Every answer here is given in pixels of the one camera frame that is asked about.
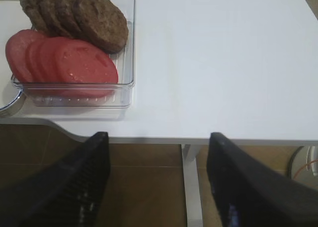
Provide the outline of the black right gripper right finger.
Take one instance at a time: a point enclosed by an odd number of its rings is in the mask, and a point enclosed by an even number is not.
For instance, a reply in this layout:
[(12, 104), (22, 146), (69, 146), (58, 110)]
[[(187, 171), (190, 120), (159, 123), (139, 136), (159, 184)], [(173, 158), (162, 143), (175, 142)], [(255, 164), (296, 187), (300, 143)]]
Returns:
[(255, 160), (222, 133), (211, 133), (207, 175), (224, 227), (316, 227), (318, 192)]

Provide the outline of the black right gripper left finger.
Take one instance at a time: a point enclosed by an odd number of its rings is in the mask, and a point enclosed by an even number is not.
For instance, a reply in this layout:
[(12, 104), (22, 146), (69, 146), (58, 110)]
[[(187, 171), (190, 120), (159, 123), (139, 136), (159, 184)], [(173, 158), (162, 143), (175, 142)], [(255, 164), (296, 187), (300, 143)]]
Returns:
[(2, 227), (92, 227), (110, 174), (98, 132), (52, 165), (0, 191)]

